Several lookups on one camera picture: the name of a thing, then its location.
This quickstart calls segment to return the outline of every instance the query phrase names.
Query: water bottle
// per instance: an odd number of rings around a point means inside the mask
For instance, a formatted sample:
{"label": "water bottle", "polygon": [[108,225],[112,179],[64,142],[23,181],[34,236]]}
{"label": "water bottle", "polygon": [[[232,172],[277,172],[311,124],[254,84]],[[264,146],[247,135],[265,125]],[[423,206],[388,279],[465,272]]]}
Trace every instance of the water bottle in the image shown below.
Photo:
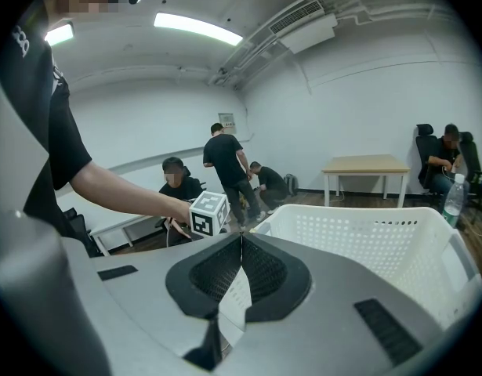
{"label": "water bottle", "polygon": [[444,202],[443,217],[453,228],[456,227],[458,217],[463,208],[465,178],[463,174],[455,174],[455,182]]}

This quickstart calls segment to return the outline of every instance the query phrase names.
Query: ceiling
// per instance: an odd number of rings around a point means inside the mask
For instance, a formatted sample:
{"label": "ceiling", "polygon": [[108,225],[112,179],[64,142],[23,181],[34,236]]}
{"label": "ceiling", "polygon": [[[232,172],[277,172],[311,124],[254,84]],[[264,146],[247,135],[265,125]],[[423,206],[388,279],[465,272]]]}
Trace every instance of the ceiling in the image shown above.
{"label": "ceiling", "polygon": [[[191,78],[241,88],[268,63],[288,51],[274,44],[268,26],[306,2],[302,0],[142,0],[86,14],[74,21],[73,40],[53,47],[72,91],[142,78]],[[318,0],[339,27],[390,17],[456,20],[444,0]],[[223,27],[245,40],[236,48],[189,32],[156,28],[158,12]]]}

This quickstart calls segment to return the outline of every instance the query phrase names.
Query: office chair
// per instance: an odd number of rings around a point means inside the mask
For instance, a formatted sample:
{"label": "office chair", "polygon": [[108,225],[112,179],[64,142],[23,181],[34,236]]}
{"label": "office chair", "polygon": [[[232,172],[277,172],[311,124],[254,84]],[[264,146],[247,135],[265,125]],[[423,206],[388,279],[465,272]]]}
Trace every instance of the office chair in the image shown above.
{"label": "office chair", "polygon": [[474,224],[477,217],[477,212],[482,213],[482,184],[480,184],[480,176],[482,175],[481,164],[479,162],[479,156],[477,154],[476,144],[474,142],[473,134],[470,132],[460,132],[460,152],[467,166],[467,181],[470,184],[469,193],[475,194],[477,202],[471,198],[469,202],[473,204],[476,211],[471,223]]}
{"label": "office chair", "polygon": [[184,177],[191,177],[192,173],[190,173],[190,170],[188,169],[187,166],[183,166],[183,176]]}
{"label": "office chair", "polygon": [[433,174],[433,167],[429,166],[427,161],[429,156],[434,155],[437,152],[437,137],[432,135],[434,128],[430,124],[417,124],[419,129],[419,135],[415,138],[416,147],[419,150],[420,161],[422,162],[422,170],[419,173],[419,182],[422,187],[429,190],[430,196],[429,204],[433,206],[436,204],[436,198],[438,194],[431,188]]}
{"label": "office chair", "polygon": [[76,215],[71,219],[68,219],[74,231],[77,234],[77,239],[84,244],[85,250],[90,258],[95,258],[96,256],[103,256],[101,251],[98,249],[96,242],[89,234],[90,230],[87,230],[85,226],[85,220],[83,215]]}

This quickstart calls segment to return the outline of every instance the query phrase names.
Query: man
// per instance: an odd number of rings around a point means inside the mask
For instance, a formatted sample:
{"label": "man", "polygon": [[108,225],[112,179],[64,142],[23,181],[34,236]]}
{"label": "man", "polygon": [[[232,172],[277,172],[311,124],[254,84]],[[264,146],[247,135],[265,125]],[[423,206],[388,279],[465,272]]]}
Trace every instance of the man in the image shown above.
{"label": "man", "polygon": [[[440,213],[443,212],[446,196],[455,182],[455,174],[452,173],[451,170],[453,167],[459,168],[462,164],[462,154],[460,154],[457,147],[459,139],[460,135],[457,126],[448,124],[444,128],[444,135],[441,136],[437,142],[434,155],[429,156],[429,160],[427,161],[427,164],[433,167],[431,189],[443,195],[439,206]],[[469,183],[465,181],[464,201],[466,201],[468,192]]]}
{"label": "man", "polygon": [[[15,26],[0,56],[1,95],[24,124],[23,132],[38,142],[31,155],[43,165],[37,177],[33,174],[24,208],[14,209],[45,220],[65,237],[75,238],[76,234],[57,206],[54,190],[66,183],[86,200],[117,212],[165,215],[189,222],[188,203],[133,185],[92,161],[70,112],[67,83],[59,71],[53,73],[51,48],[44,40],[48,29],[75,14],[100,11],[107,2],[36,0]],[[2,144],[12,142],[2,140]],[[26,149],[16,146],[16,150]]]}
{"label": "man", "polygon": [[259,197],[269,207],[267,212],[272,215],[280,206],[279,202],[288,196],[288,187],[280,175],[272,168],[262,166],[257,161],[253,161],[249,166],[253,174],[258,176],[260,193]]}
{"label": "man", "polygon": [[[201,195],[201,183],[198,179],[184,175],[185,166],[181,159],[168,157],[162,162],[162,171],[167,183],[161,188],[159,193],[180,199],[181,201],[190,201]],[[176,220],[173,219],[170,226],[169,246],[183,244],[193,239]]]}
{"label": "man", "polygon": [[212,138],[204,146],[204,167],[214,167],[218,174],[219,181],[222,183],[227,198],[232,207],[239,229],[245,230],[245,216],[242,211],[239,193],[242,193],[249,205],[251,206],[256,221],[261,222],[266,213],[260,211],[255,193],[251,188],[249,181],[252,179],[252,173],[248,166],[248,159],[242,146],[235,136],[227,135],[220,123],[215,123],[211,127]]}

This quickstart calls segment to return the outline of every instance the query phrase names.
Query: fluorescent light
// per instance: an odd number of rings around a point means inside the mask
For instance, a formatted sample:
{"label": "fluorescent light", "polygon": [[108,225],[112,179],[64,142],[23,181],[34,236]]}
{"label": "fluorescent light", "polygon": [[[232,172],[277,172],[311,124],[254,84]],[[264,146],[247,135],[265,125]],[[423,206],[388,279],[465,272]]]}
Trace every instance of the fluorescent light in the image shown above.
{"label": "fluorescent light", "polygon": [[45,40],[49,42],[51,46],[54,46],[60,42],[64,42],[64,41],[67,41],[68,39],[72,39],[73,37],[74,37],[74,28],[71,26],[71,23],[67,23],[62,27],[49,31],[45,36]]}
{"label": "fluorescent light", "polygon": [[242,37],[238,34],[217,27],[216,25],[211,25],[207,22],[192,20],[185,16],[173,16],[172,14],[158,13],[155,17],[154,26],[203,34],[210,38],[226,42],[232,46],[237,46],[242,40]]}

